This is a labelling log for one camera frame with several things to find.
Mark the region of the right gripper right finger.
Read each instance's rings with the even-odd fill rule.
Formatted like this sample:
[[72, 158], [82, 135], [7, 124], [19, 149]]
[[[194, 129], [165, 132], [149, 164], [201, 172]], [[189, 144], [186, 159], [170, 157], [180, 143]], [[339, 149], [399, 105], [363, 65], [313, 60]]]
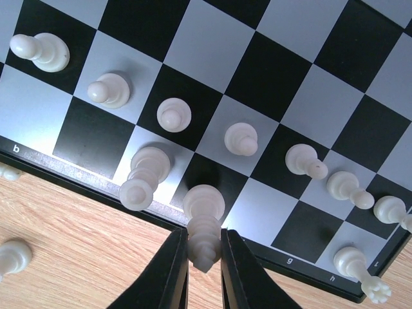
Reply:
[[299, 308], [235, 230], [221, 229], [221, 285], [224, 308]]

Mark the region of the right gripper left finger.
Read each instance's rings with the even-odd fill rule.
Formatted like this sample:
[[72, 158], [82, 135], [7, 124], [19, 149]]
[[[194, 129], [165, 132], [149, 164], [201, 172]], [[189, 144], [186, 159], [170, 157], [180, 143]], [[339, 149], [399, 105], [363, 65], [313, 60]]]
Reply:
[[136, 281], [118, 296], [111, 309], [186, 309], [189, 261], [186, 228], [174, 229]]

